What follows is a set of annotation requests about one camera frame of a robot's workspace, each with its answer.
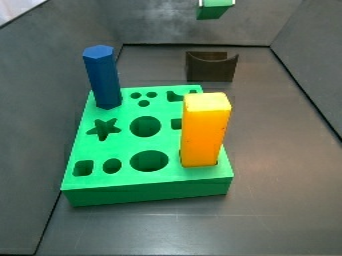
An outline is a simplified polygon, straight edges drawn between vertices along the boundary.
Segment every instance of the gray table surface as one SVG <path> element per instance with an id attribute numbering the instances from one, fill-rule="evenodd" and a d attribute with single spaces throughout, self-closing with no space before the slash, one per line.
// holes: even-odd
<path id="1" fill-rule="evenodd" d="M 222 91 L 227 196 L 72 208 L 61 195 L 39 255 L 340 254 L 342 147 L 267 48 L 125 46 L 123 87 L 186 84 L 184 52 L 240 54 Z"/>

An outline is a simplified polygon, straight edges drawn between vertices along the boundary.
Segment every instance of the gray wall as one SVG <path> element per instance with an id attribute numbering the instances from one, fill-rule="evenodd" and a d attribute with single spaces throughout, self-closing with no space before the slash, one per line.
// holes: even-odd
<path id="1" fill-rule="evenodd" d="M 271 49 L 342 137 L 342 1 L 306 0 Z"/>
<path id="2" fill-rule="evenodd" d="M 0 31 L 0 254 L 33 253 L 89 86 L 84 47 L 117 45 L 96 1 L 49 1 Z"/>
<path id="3" fill-rule="evenodd" d="M 198 0 L 99 0 L 124 43 L 268 46 L 302 0 L 236 0 L 218 20 L 196 20 Z"/>

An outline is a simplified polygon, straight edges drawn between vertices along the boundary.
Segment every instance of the green object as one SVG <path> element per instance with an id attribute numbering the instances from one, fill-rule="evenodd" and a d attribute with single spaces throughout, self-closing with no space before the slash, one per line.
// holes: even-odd
<path id="1" fill-rule="evenodd" d="M 234 5 L 235 0 L 199 0 L 196 19 L 218 19 Z"/>
<path id="2" fill-rule="evenodd" d="M 121 106 L 96 107 L 89 93 L 61 191 L 72 206 L 226 194 L 234 177 L 222 146 L 218 164 L 179 161 L 183 95 L 199 85 L 121 88 Z"/>

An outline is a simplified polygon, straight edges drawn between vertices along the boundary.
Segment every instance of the hole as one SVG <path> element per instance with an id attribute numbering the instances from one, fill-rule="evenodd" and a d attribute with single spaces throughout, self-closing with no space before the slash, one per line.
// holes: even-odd
<path id="1" fill-rule="evenodd" d="M 115 127 L 117 119 L 113 118 L 109 121 L 101 121 L 100 119 L 95 120 L 95 128 L 87 131 L 88 135 L 97 134 L 99 140 L 104 141 L 109 133 L 119 133 L 121 129 Z"/>
<path id="2" fill-rule="evenodd" d="M 145 94 L 145 96 L 147 96 L 148 98 L 155 98 L 155 97 L 156 97 L 156 92 L 148 92 L 148 93 Z"/>
<path id="3" fill-rule="evenodd" d="M 143 151 L 131 158 L 131 166 L 140 172 L 155 172 L 168 164 L 167 155 L 155 150 Z"/>
<path id="4" fill-rule="evenodd" d="M 171 119 L 171 128 L 173 130 L 180 130 L 182 129 L 182 118 Z"/>
<path id="5" fill-rule="evenodd" d="M 161 128 L 159 120 L 152 116 L 137 117 L 129 126 L 131 132 L 137 137 L 153 136 Z"/>
<path id="6" fill-rule="evenodd" d="M 169 102 L 183 101 L 184 96 L 175 94 L 172 91 L 167 92 L 167 100 Z"/>
<path id="7" fill-rule="evenodd" d="M 103 164 L 103 171 L 108 174 L 119 172 L 121 168 L 121 161 L 116 158 L 107 160 Z"/>
<path id="8" fill-rule="evenodd" d="M 140 100 L 139 101 L 139 106 L 140 107 L 147 107 L 149 105 L 149 101 L 148 100 Z"/>
<path id="9" fill-rule="evenodd" d="M 75 164 L 73 168 L 73 176 L 88 176 L 92 173 L 92 168 L 93 168 L 93 161 L 92 160 L 84 160 L 79 161 Z"/>
<path id="10" fill-rule="evenodd" d="M 133 92 L 132 94 L 131 94 L 131 98 L 132 99 L 139 99 L 141 97 L 141 94 L 139 93 L 139 92 Z"/>

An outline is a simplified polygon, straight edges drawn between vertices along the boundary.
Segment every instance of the star-shaped hole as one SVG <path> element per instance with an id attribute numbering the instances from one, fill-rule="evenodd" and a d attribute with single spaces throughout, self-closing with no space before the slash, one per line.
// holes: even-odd
<path id="1" fill-rule="evenodd" d="M 88 135 L 97 134 L 99 140 L 104 141 L 109 135 L 109 133 L 119 133 L 121 131 L 120 128 L 115 127 L 117 119 L 113 118 L 109 121 L 101 121 L 100 119 L 95 120 L 95 128 L 87 131 Z"/>

